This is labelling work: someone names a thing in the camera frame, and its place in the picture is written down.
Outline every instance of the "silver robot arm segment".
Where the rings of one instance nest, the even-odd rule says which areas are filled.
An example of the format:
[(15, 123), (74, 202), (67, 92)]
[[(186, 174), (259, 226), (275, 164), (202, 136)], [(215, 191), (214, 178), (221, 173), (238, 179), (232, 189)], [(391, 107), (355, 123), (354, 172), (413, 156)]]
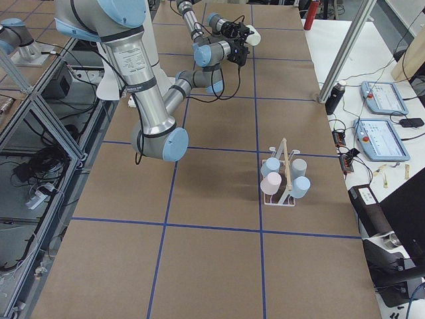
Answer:
[(0, 48), (11, 54), (18, 48), (21, 57), (32, 61), (41, 55), (41, 48), (34, 41), (24, 22), (18, 18), (0, 22)]
[(56, 0), (56, 28), (71, 37), (105, 45), (108, 60), (133, 95), (140, 123), (133, 148), (149, 157), (177, 161), (189, 137), (170, 116), (142, 43), (144, 0)]

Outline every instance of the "table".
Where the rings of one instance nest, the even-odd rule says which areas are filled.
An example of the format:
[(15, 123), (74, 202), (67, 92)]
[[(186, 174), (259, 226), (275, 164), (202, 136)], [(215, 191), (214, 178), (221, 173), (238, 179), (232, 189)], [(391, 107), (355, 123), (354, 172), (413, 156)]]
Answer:
[[(327, 73), (331, 68), (333, 59), (336, 57), (343, 38), (348, 31), (349, 25), (349, 21), (316, 20), (314, 21), (311, 30), (305, 32), (312, 60), (315, 63), (315, 72), (318, 81), (324, 82), (326, 79)], [(344, 79), (356, 74), (371, 73), (386, 65), (388, 65), (388, 67), (374, 74), (350, 78), (347, 81), (348, 85), (358, 85), (364, 80), (376, 81), (378, 79), (380, 79), (380, 81), (394, 82), (394, 79), (391, 76), (391, 70), (396, 65), (396, 62), (392, 60), (392, 54), (388, 50), (373, 23), (367, 22), (359, 38), (357, 39), (357, 42), (355, 43), (355, 46), (353, 47), (353, 50), (349, 55), (349, 58), (345, 63), (339, 78)], [(411, 88), (410, 84), (407, 83), (407, 81), (396, 83), (396, 85), (403, 98), (416, 96), (415, 92)], [(344, 102), (344, 108), (346, 110), (354, 114), (361, 115), (362, 118), (389, 118), (388, 116), (371, 114), (367, 107), (362, 107), (363, 99), (361, 98), (359, 87), (346, 87), (344, 101), (338, 105), (337, 109), (335, 110), (335, 116), (329, 116), (328, 118), (333, 120), (336, 117), (337, 119), (342, 120), (348, 128), (353, 126), (353, 120), (355, 120), (357, 117), (344, 111)], [(409, 118), (425, 118), (425, 109), (418, 99), (406, 101), (406, 105), (409, 110)], [(334, 122), (331, 122), (330, 124), (331, 128), (333, 129)], [(396, 131), (401, 138), (416, 136), (422, 132), (425, 132), (425, 128), (423, 127), (419, 129), (401, 128), (397, 125), (394, 125), (394, 127), (396, 128)], [(349, 148), (355, 146), (357, 149), (361, 150), (358, 142), (354, 141), (353, 130), (346, 131), (345, 139)], [(425, 167), (425, 163), (422, 159), (424, 141), (423, 139), (419, 138), (417, 140), (404, 142), (404, 145), (406, 146), (406, 149), (408, 150), (408, 153), (411, 157), (410, 161), (407, 163), (410, 165), (410, 176), (413, 176), (415, 173)], [(365, 163), (372, 169), (372, 171), (376, 171), (382, 164), (384, 164), (382, 162), (371, 162), (362, 154), (359, 157), (365, 161)], [(351, 173), (347, 176), (347, 189), (350, 189), (354, 185), (369, 183), (367, 171), (362, 165), (355, 162), (354, 170), (354, 173)], [(374, 177), (374, 180), (371, 183), (371, 189), (379, 201), (382, 201), (385, 197), (390, 195), (395, 189), (400, 187), (405, 182), (403, 163), (401, 163), (401, 165), (396, 168), (386, 167), (384, 168), (384, 172), (388, 181), (388, 188), (383, 187), (382, 174)], [(380, 247), (383, 247), (382, 239), (380, 237), (370, 240)], [(391, 252), (395, 253), (397, 251), (403, 252), (404, 256), (408, 258), (406, 251), (402, 247)], [(401, 318), (405, 316), (406, 309), (400, 311), (395, 307), (387, 308), (384, 305), (381, 297), (377, 296), (377, 298), (380, 300), (380, 307), (383, 318), (386, 318), (386, 315), (390, 316), (393, 312), (400, 312)], [(425, 311), (425, 300), (415, 302), (414, 306), (412, 307), (410, 318), (421, 318), (423, 311)]]
[[(190, 144), (176, 164), (134, 165), (137, 114), (122, 101), (31, 318), (380, 318), (298, 10), (195, 8), (200, 21), (244, 14), (262, 34), (241, 90), (181, 105)], [(168, 4), (153, 25), (167, 74), (193, 69)], [(230, 95), (236, 67), (224, 77)], [(260, 160), (282, 136), (313, 185), (293, 209), (265, 207), (259, 191)]]

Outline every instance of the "electronic device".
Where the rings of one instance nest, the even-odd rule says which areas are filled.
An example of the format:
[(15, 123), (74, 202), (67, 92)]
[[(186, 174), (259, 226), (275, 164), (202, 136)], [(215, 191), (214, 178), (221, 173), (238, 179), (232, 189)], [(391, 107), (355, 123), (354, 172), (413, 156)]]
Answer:
[(424, 194), (425, 168), (381, 202), (386, 219), (418, 265), (425, 265)]
[(394, 83), (364, 81), (361, 84), (361, 92), (372, 113), (385, 115), (409, 113)]
[(368, 236), (392, 231), (369, 185), (353, 186), (348, 190), (348, 195)]
[(71, 84), (72, 76), (65, 63), (63, 63), (41, 95), (43, 98), (64, 98), (68, 95)]
[(403, 128), (420, 128), (424, 125), (424, 121), (421, 118), (403, 118), (398, 123)]
[(29, 209), (36, 209), (48, 196), (53, 194), (56, 188), (51, 183), (38, 186), (34, 195), (25, 203)]
[(354, 121), (357, 139), (371, 161), (408, 161), (410, 156), (390, 120)]

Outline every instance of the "light blue cup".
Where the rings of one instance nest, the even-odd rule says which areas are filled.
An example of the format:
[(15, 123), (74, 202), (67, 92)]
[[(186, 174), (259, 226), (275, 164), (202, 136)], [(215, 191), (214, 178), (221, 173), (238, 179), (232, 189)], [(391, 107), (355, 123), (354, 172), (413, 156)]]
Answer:
[(293, 198), (302, 198), (310, 189), (310, 180), (306, 176), (299, 176), (292, 181), (290, 195)]
[(266, 177), (268, 174), (275, 172), (279, 173), (280, 162), (277, 158), (268, 158), (261, 167), (261, 175)]

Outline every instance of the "wooden stick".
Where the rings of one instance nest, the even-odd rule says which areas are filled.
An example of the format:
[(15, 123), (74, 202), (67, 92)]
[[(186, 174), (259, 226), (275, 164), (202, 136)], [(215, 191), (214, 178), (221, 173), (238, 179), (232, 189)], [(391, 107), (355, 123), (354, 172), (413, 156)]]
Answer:
[(284, 158), (285, 158), (285, 175), (286, 175), (286, 189), (292, 190), (291, 172), (290, 172), (290, 161), (288, 159), (288, 147), (286, 146), (286, 139), (282, 140), (284, 144)]

